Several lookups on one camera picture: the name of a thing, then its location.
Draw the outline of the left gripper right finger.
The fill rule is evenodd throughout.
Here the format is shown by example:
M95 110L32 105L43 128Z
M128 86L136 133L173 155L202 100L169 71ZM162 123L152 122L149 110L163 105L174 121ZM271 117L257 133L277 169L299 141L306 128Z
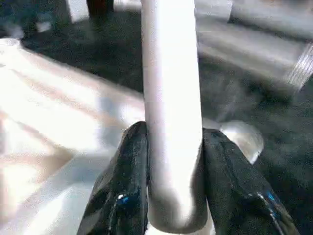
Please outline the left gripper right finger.
M203 130L205 193L218 235L297 235L263 175L222 132Z

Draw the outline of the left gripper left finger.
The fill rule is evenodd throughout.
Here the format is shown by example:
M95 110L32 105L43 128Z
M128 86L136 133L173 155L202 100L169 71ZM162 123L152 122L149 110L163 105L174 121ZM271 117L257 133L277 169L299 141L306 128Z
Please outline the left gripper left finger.
M123 134L108 167L97 178L79 235L143 235L147 230L148 150L146 123Z

